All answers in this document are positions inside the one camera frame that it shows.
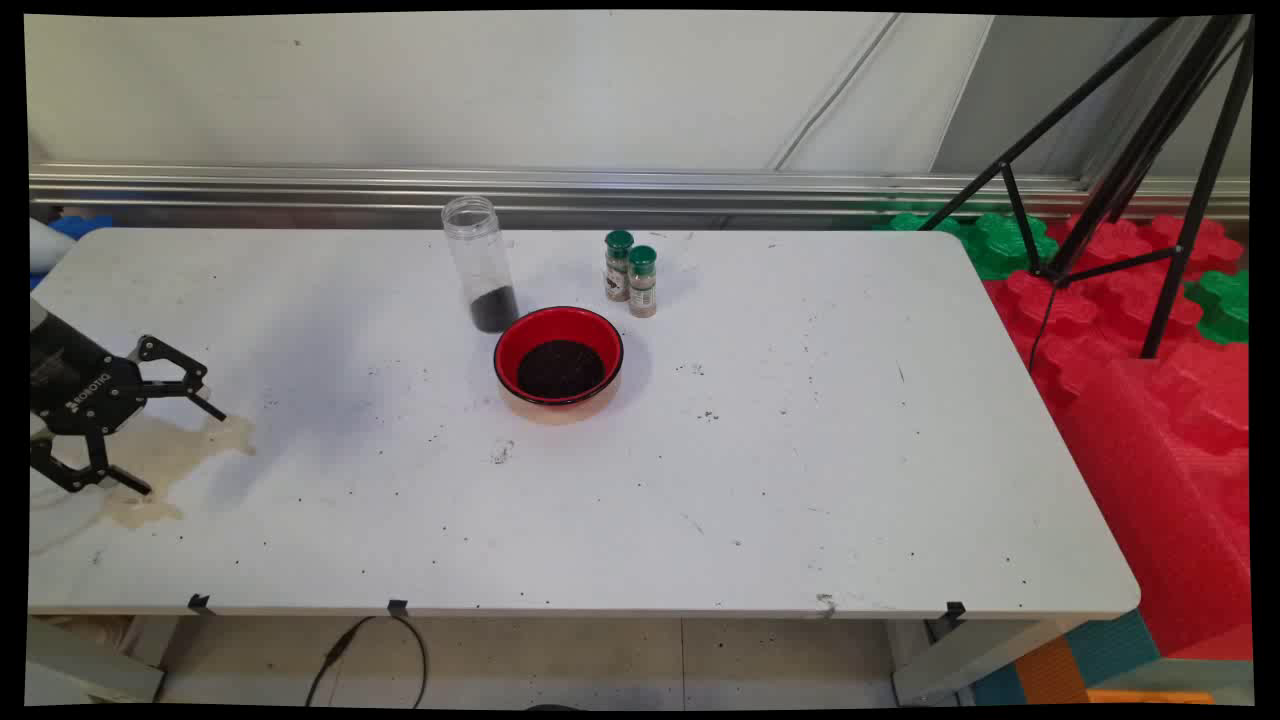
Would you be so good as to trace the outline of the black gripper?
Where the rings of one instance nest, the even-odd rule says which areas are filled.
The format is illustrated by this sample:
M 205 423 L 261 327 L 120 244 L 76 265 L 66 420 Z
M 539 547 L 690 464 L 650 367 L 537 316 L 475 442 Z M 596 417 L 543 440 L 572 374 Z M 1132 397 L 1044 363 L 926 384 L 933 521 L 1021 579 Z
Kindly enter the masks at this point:
M 146 380 L 146 363 L 182 369 L 179 380 Z M 154 488 L 109 461 L 101 430 L 111 434 L 152 398 L 187 398 L 216 421 L 227 414 L 200 395 L 209 369 L 180 350 L 145 334 L 129 355 L 110 354 L 51 313 L 29 314 L 29 414 L 44 423 L 29 439 L 29 465 L 51 483 L 78 493 L 90 486 L 124 486 L 140 496 Z M 70 468 L 52 456 L 55 436 L 86 436 L 90 462 Z

